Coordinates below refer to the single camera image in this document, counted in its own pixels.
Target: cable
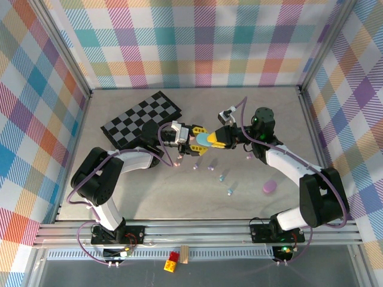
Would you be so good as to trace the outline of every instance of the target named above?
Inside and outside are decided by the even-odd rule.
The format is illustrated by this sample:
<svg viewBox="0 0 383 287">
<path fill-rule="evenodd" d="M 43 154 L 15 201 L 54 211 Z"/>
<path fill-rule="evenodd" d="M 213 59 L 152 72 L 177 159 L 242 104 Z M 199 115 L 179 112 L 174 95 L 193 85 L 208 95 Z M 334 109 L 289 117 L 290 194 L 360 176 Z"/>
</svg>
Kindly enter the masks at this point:
<svg viewBox="0 0 383 287">
<path fill-rule="evenodd" d="M 252 152 L 252 151 L 253 151 L 253 149 L 251 149 L 251 151 L 248 151 L 248 150 L 246 149 L 246 144 L 244 144 L 243 147 L 244 147 L 244 151 L 245 151 L 245 152 Z"/>
<path fill-rule="evenodd" d="M 85 252 L 85 254 L 86 255 L 88 255 L 91 259 L 93 259 L 93 260 L 95 260 L 96 262 L 98 262 L 98 263 L 101 263 L 101 264 L 104 264 L 104 265 L 108 265 L 109 266 L 109 263 L 106 263 L 105 261 L 102 261 L 102 260 L 100 260 L 100 259 L 98 259 L 98 258 L 96 258 L 96 257 L 94 257 L 92 254 L 90 254 L 89 252 L 87 252 L 86 251 L 86 249 L 84 248 L 84 246 L 81 244 L 81 242 L 80 242 L 80 231 L 81 231 L 81 229 L 85 226 L 85 225 L 87 225 L 87 224 L 90 224 L 90 223 L 93 223 L 93 224 L 97 224 L 97 221 L 100 221 L 101 219 L 100 219 L 100 217 L 98 216 L 98 214 L 96 213 L 96 211 L 95 211 L 95 209 L 94 209 L 94 206 L 92 205 L 92 204 L 90 204 L 90 203 L 87 203 L 87 202 L 84 202 L 84 201 L 71 201 L 71 198 L 72 198 L 72 196 L 90 179 L 90 178 L 92 178 L 92 176 L 93 175 L 95 175 L 96 174 L 96 172 L 98 172 L 99 170 L 101 170 L 101 168 L 104 166 L 104 164 L 105 163 L 107 163 L 111 158 L 113 158 L 113 157 L 115 157 L 115 156 L 117 156 L 117 155 L 119 155 L 119 154 L 124 154 L 124 153 L 126 153 L 126 152 L 143 152 L 143 153 L 146 153 L 146 154 L 150 154 L 150 155 L 152 155 L 153 157 L 156 157 L 158 160 L 160 160 L 162 163 L 165 163 L 167 166 L 169 166 L 169 167 L 173 167 L 173 161 L 172 161 L 172 159 L 171 159 L 171 157 L 170 157 L 170 155 L 169 155 L 169 153 L 168 153 L 168 151 L 166 150 L 166 148 L 165 148 L 165 146 L 164 146 L 164 144 L 163 144 L 163 141 L 162 141 L 162 138 L 161 138 L 161 131 L 162 131 L 162 129 L 164 129 L 165 127 L 167 127 L 167 126 L 170 126 L 171 125 L 171 123 L 166 123 L 166 124 L 163 124 L 162 126 L 160 126 L 159 127 L 159 129 L 158 129 L 158 133 L 157 133 L 157 135 L 158 135 L 158 140 L 159 140 L 159 142 L 160 142 L 160 145 L 161 145 L 161 147 L 164 149 L 164 151 L 165 151 L 165 154 L 168 156 L 168 159 L 169 159 L 169 161 L 170 161 L 170 163 L 167 163 L 163 158 L 161 158 L 161 157 L 159 157 L 157 154 L 155 154 L 155 153 L 153 153 L 153 152 L 151 152 L 151 151 L 147 151 L 147 150 L 145 150 L 145 149 L 124 149 L 124 150 L 122 150 L 122 151 L 117 151 L 117 152 L 115 152 L 115 153 L 113 153 L 113 154 L 110 154 L 109 156 L 107 156 L 95 169 L 94 169 L 94 171 L 92 171 L 91 173 L 89 173 L 89 175 L 88 176 L 86 176 L 72 191 L 71 191 L 71 193 L 69 193 L 69 195 L 67 196 L 67 198 L 66 198 L 66 202 L 68 203 L 68 204 L 83 204 L 83 205 L 86 205 L 86 206 L 88 206 L 91 210 L 92 210 L 92 212 L 93 212 L 93 214 L 94 214 L 94 216 L 96 217 L 96 221 L 86 221 L 85 223 L 83 223 L 80 227 L 79 227 L 79 229 L 77 230 L 77 236 L 76 236 L 76 239 L 77 239 L 77 242 L 78 242 L 78 244 L 79 244 L 79 246 L 80 246 L 80 248 Z"/>
<path fill-rule="evenodd" d="M 299 259 L 300 257 L 303 256 L 303 254 L 306 253 L 307 249 L 309 248 L 309 246 L 310 246 L 310 244 L 311 244 L 311 242 L 312 242 L 312 235 L 313 235 L 313 232 L 314 232 L 314 231 L 312 230 L 312 227 L 310 227 L 310 237 L 309 237 L 309 240 L 307 241 L 306 246 L 303 248 L 303 250 L 300 252 L 300 254 L 297 255 L 297 257 L 294 257 L 294 258 L 292 258 L 292 259 L 290 259 L 290 260 L 287 261 L 289 264 L 290 264 L 290 263 L 293 263 L 293 262 L 295 262 L 295 261 L 297 261 L 297 259 Z"/>
<path fill-rule="evenodd" d="M 294 248 L 296 248 L 297 247 L 297 244 L 298 244 L 298 238 L 297 238 L 297 236 L 295 235 L 295 233 L 291 233 L 291 235 L 294 237 L 294 242 L 295 242 L 295 244 L 294 244 Z"/>
<path fill-rule="evenodd" d="M 117 252 L 115 252 L 115 253 L 113 253 L 113 254 L 109 254 L 108 257 L 116 256 L 117 254 L 120 254 L 120 253 L 123 252 L 123 251 L 127 251 L 126 249 L 128 249 L 128 250 L 132 250 L 132 252 L 134 251 L 134 248 L 137 247 L 137 244 L 138 244 L 138 242 L 137 242 L 137 237 L 136 237 L 134 234 L 132 234 L 132 233 L 128 233 L 128 234 L 126 234 L 125 237 L 128 237 L 128 238 L 129 238 L 129 242 L 130 242 L 130 244 L 129 244 L 129 245 L 128 245 L 128 244 L 125 245 L 124 248 L 121 248 L 119 251 L 117 251 Z M 130 237 L 133 237 L 133 238 L 134 238 L 134 240 L 135 240 L 135 244 L 134 244 L 134 245 L 133 245 L 133 243 L 132 243 L 132 239 L 131 239 Z"/>
<path fill-rule="evenodd" d="M 244 99 L 235 106 L 235 108 L 238 108 L 239 106 L 242 105 L 242 109 L 241 109 L 241 130 L 242 130 L 242 133 L 244 134 L 244 136 L 251 142 L 254 142 L 254 143 L 257 143 L 259 145 L 264 145 L 264 146 L 267 146 L 268 148 L 271 148 L 271 149 L 275 149 L 277 151 L 280 151 L 280 152 L 283 152 L 284 154 L 287 154 L 289 157 L 291 157 L 293 160 L 296 160 L 298 163 L 302 164 L 303 166 L 305 166 L 307 169 L 315 172 L 317 175 L 319 175 L 322 180 L 330 187 L 330 189 L 333 191 L 336 199 L 338 200 L 340 206 L 341 206 L 341 209 L 342 209 L 342 213 L 343 213 L 343 221 L 341 224 L 339 225 L 333 225 L 333 224 L 325 224 L 326 226 L 329 226 L 329 227 L 332 227 L 332 228 L 342 228 L 346 225 L 347 223 L 347 211 L 346 211 L 346 207 L 345 207 L 345 204 L 343 203 L 342 199 L 341 199 L 341 196 L 339 195 L 338 191 L 335 189 L 335 187 L 333 186 L 333 184 L 327 179 L 327 177 L 325 177 L 322 173 L 320 173 L 319 171 L 317 171 L 316 169 L 314 169 L 313 167 L 311 167 L 309 164 L 307 164 L 305 161 L 303 161 L 301 158 L 299 158 L 298 156 L 294 155 L 293 153 L 289 152 L 289 151 L 286 151 L 282 148 L 279 148 L 278 146 L 274 146 L 274 145 L 270 145 L 268 143 L 265 143 L 265 142 L 261 142 L 261 141 L 258 141 L 256 139 L 253 139 L 251 138 L 245 131 L 245 127 L 244 127 L 244 113 L 245 113 L 245 106 L 246 106 L 246 102 L 247 102 L 247 97 L 244 97 Z"/>
<path fill-rule="evenodd" d="M 251 221 L 256 220 L 256 219 L 261 220 L 262 224 L 263 224 L 263 225 L 266 225 L 266 224 L 264 224 L 264 222 L 263 222 L 263 220 L 262 220 L 261 218 L 259 218 L 259 217 L 253 217 L 253 218 L 251 218 L 250 221 L 249 221 L 249 226 L 250 226 L 250 224 L 251 224 Z"/>
</svg>

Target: wooden block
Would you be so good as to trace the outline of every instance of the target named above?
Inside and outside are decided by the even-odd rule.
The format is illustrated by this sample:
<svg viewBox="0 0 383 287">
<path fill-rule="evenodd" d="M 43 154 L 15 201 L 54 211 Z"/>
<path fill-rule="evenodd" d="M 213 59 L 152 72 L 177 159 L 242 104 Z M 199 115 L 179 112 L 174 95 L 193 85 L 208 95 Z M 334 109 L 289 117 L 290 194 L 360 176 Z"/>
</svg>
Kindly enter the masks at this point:
<svg viewBox="0 0 383 287">
<path fill-rule="evenodd" d="M 189 263 L 189 246 L 187 245 L 181 245 L 180 263 L 183 263 L 183 264 Z"/>
</svg>

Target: yellow object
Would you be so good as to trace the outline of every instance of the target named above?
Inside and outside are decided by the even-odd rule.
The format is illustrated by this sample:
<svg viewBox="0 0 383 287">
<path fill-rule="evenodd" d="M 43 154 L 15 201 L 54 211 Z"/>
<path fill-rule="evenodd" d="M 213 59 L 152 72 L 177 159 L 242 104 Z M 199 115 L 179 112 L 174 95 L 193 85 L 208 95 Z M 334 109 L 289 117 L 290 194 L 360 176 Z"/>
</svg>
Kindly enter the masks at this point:
<svg viewBox="0 0 383 287">
<path fill-rule="evenodd" d="M 214 133 L 211 133 L 207 139 L 206 139 L 208 142 L 212 143 L 211 147 L 212 148 L 225 148 L 225 143 L 223 142 L 219 142 L 217 140 L 217 135 Z"/>
<path fill-rule="evenodd" d="M 199 145 L 191 145 L 190 149 L 192 151 L 198 152 L 199 155 L 203 155 L 205 152 L 207 152 L 208 148 L 204 146 L 199 146 Z"/>
<path fill-rule="evenodd" d="M 176 265 L 177 265 L 176 262 L 171 260 L 166 260 L 165 267 L 163 269 L 173 273 Z"/>
<path fill-rule="evenodd" d="M 199 133 L 208 133 L 208 130 L 205 129 L 204 127 L 194 127 L 193 133 L 195 136 L 197 136 Z"/>
</svg>

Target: red lego brick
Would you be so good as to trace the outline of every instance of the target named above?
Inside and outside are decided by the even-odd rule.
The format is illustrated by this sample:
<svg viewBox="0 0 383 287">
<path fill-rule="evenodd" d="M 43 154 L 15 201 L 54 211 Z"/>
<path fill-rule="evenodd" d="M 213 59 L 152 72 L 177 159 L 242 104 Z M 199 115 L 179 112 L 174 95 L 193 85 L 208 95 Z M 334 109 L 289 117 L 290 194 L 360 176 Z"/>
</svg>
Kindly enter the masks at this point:
<svg viewBox="0 0 383 287">
<path fill-rule="evenodd" d="M 177 252 L 170 252 L 169 260 L 173 262 L 178 262 L 180 254 Z"/>
</svg>

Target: pink disc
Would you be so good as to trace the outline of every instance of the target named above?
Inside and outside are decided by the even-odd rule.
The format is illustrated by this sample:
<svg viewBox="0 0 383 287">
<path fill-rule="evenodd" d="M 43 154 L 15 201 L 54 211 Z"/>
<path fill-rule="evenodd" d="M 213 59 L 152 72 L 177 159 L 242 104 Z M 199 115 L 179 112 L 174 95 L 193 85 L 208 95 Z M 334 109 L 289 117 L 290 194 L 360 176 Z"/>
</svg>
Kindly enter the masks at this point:
<svg viewBox="0 0 383 287">
<path fill-rule="evenodd" d="M 267 183 L 263 185 L 263 191 L 265 193 L 272 193 L 273 191 L 275 191 L 276 186 L 277 184 L 275 181 L 273 180 L 267 181 Z"/>
</svg>

